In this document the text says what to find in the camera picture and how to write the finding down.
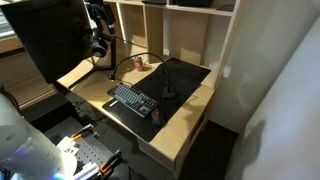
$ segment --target keyboard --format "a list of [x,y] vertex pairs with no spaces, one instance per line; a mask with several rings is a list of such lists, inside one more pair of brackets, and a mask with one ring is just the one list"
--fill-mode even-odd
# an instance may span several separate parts
[[158,104],[157,101],[143,94],[139,89],[119,83],[108,94],[126,105],[141,117],[146,117]]

